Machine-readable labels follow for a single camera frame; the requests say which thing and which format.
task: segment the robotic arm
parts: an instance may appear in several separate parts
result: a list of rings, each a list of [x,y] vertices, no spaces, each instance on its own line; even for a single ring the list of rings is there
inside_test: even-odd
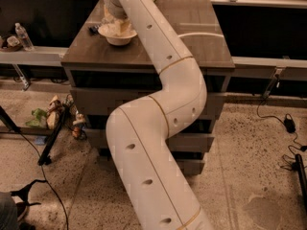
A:
[[[165,140],[201,114],[206,87],[190,51],[152,0],[105,0],[129,18],[153,62],[162,90],[125,103],[106,123],[106,138],[143,229],[212,230]]]

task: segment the speckled floor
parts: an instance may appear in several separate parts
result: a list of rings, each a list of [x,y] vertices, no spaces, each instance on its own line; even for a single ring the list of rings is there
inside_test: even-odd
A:
[[[69,85],[34,82],[21,91],[21,83],[0,80],[0,105],[19,125],[31,110],[46,108],[55,94],[64,100]],[[215,126],[211,151],[201,175],[187,177],[217,230],[307,229],[306,212],[297,172],[281,169],[283,154],[295,136],[276,119],[257,116],[259,99],[234,95],[224,105]],[[295,120],[298,143],[307,145],[307,102],[300,98],[272,98],[259,109],[261,115]],[[27,136],[34,141],[34,136]],[[43,146],[36,146],[40,152]],[[47,179],[58,192],[69,216],[71,230],[141,229],[121,179],[87,141],[77,141],[64,127],[51,150],[52,163],[44,166]],[[0,135],[0,191],[17,190],[43,179],[36,151],[19,135]],[[66,229],[58,199],[47,184],[35,184],[25,220],[37,230]]]

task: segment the floor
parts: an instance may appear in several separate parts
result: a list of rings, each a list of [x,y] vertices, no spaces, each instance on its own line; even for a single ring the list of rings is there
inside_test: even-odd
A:
[[[69,85],[47,80],[34,80],[27,91],[21,88],[20,82],[0,80],[0,104],[21,127],[33,118],[33,109],[46,109],[56,94],[64,100],[69,93]],[[205,168],[187,180],[217,230],[307,229],[297,172],[282,169],[287,165],[282,156],[293,157],[288,146],[298,147],[295,136],[276,119],[259,118],[259,102],[255,96],[230,94]],[[270,97],[259,113],[280,119],[290,113],[298,135],[295,141],[307,145],[305,99]],[[36,147],[40,152],[44,148]],[[303,152],[295,152],[306,159]],[[75,140],[64,127],[50,155],[52,163],[43,169],[65,205],[69,229],[141,229],[117,172],[87,141]],[[19,135],[0,134],[0,158],[2,192],[43,179],[37,152]],[[35,184],[29,201],[41,203],[30,207],[25,217],[37,230],[67,229],[63,209],[47,184]]]

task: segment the bottle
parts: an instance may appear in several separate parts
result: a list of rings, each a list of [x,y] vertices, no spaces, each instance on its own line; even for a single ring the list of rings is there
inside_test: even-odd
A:
[[[30,40],[28,33],[24,27],[22,27],[19,23],[15,23],[15,31],[19,37],[19,40],[26,51],[32,51],[35,49],[32,41]]]

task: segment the white bowl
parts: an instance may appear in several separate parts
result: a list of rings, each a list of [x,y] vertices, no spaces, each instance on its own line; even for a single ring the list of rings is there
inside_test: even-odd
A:
[[[137,35],[135,30],[131,30],[128,33],[125,32],[123,35],[121,36],[116,36],[116,35],[112,35],[110,36],[109,34],[106,33],[106,30],[104,30],[104,26],[101,26],[98,29],[98,33],[100,35],[103,35],[106,37],[106,40],[109,44],[111,45],[115,45],[115,46],[124,46],[130,43],[131,39]]]

